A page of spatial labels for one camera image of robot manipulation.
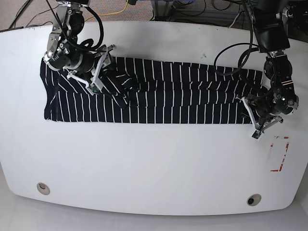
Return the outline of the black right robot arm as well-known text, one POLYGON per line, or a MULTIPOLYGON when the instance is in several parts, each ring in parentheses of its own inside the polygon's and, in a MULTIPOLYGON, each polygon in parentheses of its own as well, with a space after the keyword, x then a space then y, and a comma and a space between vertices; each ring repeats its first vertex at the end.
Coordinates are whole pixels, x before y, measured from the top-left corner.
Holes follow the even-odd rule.
POLYGON ((103 44, 103 23, 90 7, 90 1, 60 0, 58 4, 57 10, 51 11, 54 21, 43 61, 53 71, 66 70, 66 79, 83 84, 94 95, 104 87, 102 77, 114 69, 115 61, 110 52, 116 46, 103 44), (93 39, 77 42, 85 25, 81 8, 90 12, 98 22, 100 37, 96 44, 93 39))

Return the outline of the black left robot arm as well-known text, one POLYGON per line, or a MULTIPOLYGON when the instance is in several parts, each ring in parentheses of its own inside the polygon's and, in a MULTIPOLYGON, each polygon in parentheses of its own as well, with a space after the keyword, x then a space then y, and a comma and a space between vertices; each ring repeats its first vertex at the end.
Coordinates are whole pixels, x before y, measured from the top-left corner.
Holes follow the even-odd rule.
POLYGON ((282 21, 282 10, 288 2, 258 0, 253 3, 244 0, 242 3, 250 17, 249 25, 257 45, 242 53, 238 65, 242 65, 251 52, 267 55, 264 73, 270 81, 270 88, 255 88, 256 95, 250 93, 241 99, 253 125, 252 137, 258 139, 266 129, 283 122, 281 114, 288 115, 299 105, 292 81, 292 65, 284 52, 290 48, 282 21))

